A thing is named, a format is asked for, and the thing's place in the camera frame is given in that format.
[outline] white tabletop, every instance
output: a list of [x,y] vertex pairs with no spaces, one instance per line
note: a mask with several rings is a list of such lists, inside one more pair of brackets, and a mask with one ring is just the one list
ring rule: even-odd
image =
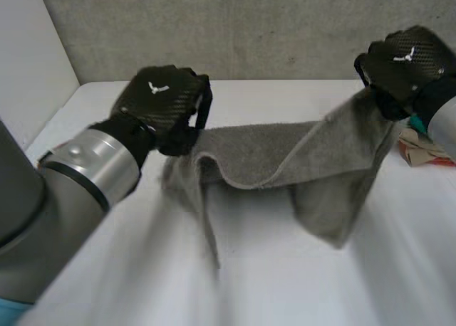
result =
[[[102,120],[126,82],[91,83],[29,147]],[[356,80],[213,81],[208,127],[302,122],[362,88]],[[454,325],[456,171],[385,158],[342,250],[308,235],[286,191],[209,188],[220,272],[189,214],[163,200],[165,157],[152,153],[116,206],[24,323],[53,325]]]

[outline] metal cylinder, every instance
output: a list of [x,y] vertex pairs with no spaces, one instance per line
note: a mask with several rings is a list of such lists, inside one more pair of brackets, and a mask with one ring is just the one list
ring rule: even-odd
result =
[[114,137],[87,129],[52,151],[42,163],[76,180],[107,211],[131,191],[140,178],[135,158]]
[[429,137],[456,161],[456,97],[434,114],[427,127]]
[[0,120],[0,247],[32,222],[43,197],[42,178]]

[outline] teal object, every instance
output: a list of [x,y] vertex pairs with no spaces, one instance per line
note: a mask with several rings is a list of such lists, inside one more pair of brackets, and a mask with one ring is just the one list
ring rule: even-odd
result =
[[421,132],[422,134],[427,134],[428,131],[426,130],[425,125],[423,124],[423,121],[417,116],[417,115],[412,115],[410,117],[410,126],[416,130],[417,132]]
[[15,325],[32,305],[0,299],[0,326]]

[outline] gray wall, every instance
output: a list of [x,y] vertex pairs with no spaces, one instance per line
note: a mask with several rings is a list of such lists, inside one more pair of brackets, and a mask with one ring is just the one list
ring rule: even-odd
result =
[[44,0],[81,83],[145,65],[214,79],[354,78],[368,44],[413,24],[456,48],[456,0]]

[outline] microfiber cloth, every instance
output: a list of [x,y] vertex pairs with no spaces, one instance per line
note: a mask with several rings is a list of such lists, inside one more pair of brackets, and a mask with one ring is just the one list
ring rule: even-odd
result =
[[237,189],[287,187],[297,221],[340,248],[400,131],[369,90],[320,122],[205,130],[189,155],[168,159],[162,188],[195,214],[216,259],[204,186],[221,180]]

